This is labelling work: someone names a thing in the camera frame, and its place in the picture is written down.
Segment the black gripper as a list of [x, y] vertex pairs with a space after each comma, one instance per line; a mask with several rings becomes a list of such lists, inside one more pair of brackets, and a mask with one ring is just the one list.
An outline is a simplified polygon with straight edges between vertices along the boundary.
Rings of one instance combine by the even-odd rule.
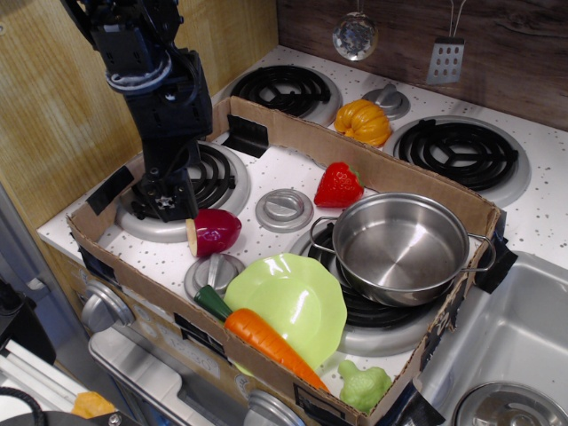
[[198, 141], [212, 132], [212, 103], [199, 54], [179, 51], [159, 87], [125, 99], [141, 138], [145, 172], [155, 179], [153, 207], [145, 177], [131, 188], [134, 216], [144, 220], [156, 213], [162, 222], [195, 218], [199, 207], [186, 167], [201, 161]]

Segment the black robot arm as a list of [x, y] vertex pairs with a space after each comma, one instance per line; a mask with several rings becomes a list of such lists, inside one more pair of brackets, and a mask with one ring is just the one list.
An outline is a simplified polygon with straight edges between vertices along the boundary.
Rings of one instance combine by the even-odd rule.
[[67, 14], [102, 58], [106, 82], [121, 94], [142, 143], [142, 206], [163, 222], [194, 218], [188, 167], [212, 131], [212, 103], [196, 51], [175, 38], [176, 1], [65, 1]]

